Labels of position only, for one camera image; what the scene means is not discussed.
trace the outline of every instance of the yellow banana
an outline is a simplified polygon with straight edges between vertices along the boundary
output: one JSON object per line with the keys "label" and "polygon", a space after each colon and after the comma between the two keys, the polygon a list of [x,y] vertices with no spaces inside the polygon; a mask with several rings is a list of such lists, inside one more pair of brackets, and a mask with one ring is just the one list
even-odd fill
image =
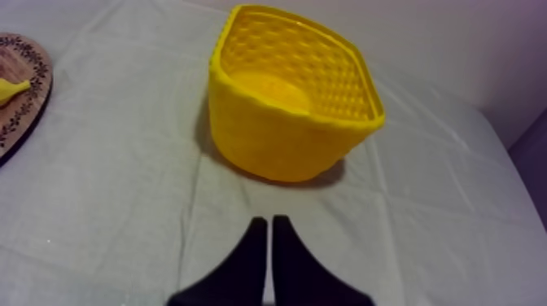
{"label": "yellow banana", "polygon": [[10,101],[11,97],[21,91],[30,88],[30,82],[28,80],[22,81],[19,84],[12,84],[5,79],[0,78],[0,107]]}

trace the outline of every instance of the yellow basket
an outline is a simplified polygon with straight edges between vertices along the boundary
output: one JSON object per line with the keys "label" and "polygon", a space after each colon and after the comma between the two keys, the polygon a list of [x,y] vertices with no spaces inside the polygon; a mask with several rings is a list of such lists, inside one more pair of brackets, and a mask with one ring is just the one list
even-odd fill
{"label": "yellow basket", "polygon": [[359,50],[272,7],[236,6],[209,67],[212,137],[229,161],[275,181],[305,181],[384,122]]}

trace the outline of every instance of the wooden plate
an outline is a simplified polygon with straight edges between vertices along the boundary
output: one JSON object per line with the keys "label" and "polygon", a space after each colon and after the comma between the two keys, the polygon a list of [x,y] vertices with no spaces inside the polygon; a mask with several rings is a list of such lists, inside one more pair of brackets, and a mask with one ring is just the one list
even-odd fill
{"label": "wooden plate", "polygon": [[12,83],[30,80],[30,89],[0,107],[0,166],[36,127],[50,97],[53,75],[47,53],[35,41],[0,33],[0,77]]}

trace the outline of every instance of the white wall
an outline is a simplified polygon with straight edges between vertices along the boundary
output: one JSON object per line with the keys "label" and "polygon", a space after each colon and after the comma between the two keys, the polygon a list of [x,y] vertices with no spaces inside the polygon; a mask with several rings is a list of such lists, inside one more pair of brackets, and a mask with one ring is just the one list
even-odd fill
{"label": "white wall", "polygon": [[[228,11],[238,0],[186,0]],[[545,0],[254,0],[306,15],[459,94],[506,146],[547,106]]]}

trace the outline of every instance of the basket rim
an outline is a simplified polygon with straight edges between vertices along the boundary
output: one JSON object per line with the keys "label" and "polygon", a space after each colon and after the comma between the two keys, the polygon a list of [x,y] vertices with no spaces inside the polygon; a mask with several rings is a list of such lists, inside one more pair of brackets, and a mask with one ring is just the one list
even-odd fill
{"label": "basket rim", "polygon": [[[365,92],[368,94],[367,100],[369,101],[370,107],[373,112],[372,119],[364,119],[364,120],[340,119],[340,118],[335,118],[331,116],[322,116],[318,114],[303,113],[302,111],[286,109],[286,108],[277,106],[275,103],[264,103],[262,101],[271,101],[271,98],[264,94],[260,94],[260,93],[257,93],[256,91],[250,90],[244,85],[241,85],[240,83],[233,80],[221,66],[221,52],[224,48],[226,38],[230,35],[230,31],[232,29],[232,26],[234,25],[234,22],[237,16],[243,10],[252,10],[252,9],[258,10],[258,12],[260,12],[260,10],[263,10],[262,13],[268,13],[271,15],[276,15],[279,18],[284,18],[284,19],[300,22],[302,23],[302,26],[309,28],[310,30],[318,33],[319,35],[322,35],[323,37],[329,38],[335,44],[337,44],[342,49],[344,49],[344,51],[351,56],[351,58],[353,59],[354,63],[357,66],[357,71],[359,72],[359,76],[365,87]],[[379,129],[384,124],[384,121],[385,121],[385,111],[384,111],[382,102],[380,101],[376,88],[374,87],[374,83],[372,82],[372,77],[370,76],[365,60],[362,58],[361,52],[350,41],[341,37],[338,33],[330,30],[329,28],[321,24],[318,24],[312,20],[304,18],[300,15],[292,14],[288,11],[280,10],[275,7],[268,7],[268,6],[255,5],[255,4],[239,4],[235,6],[230,12],[230,16],[228,17],[228,20],[226,21],[225,26],[222,29],[221,35],[217,41],[217,45],[214,48],[214,51],[212,53],[212,57],[209,63],[209,71],[210,71],[211,77],[215,77],[220,82],[225,83],[226,85],[231,87],[235,93],[245,97],[252,98],[251,100],[254,103],[259,103],[262,107],[269,107],[269,108],[272,108],[273,110],[282,111],[290,116],[299,117],[299,119],[301,120],[310,120],[321,125],[335,125],[338,128],[348,128],[348,129],[358,129],[358,130]]]}

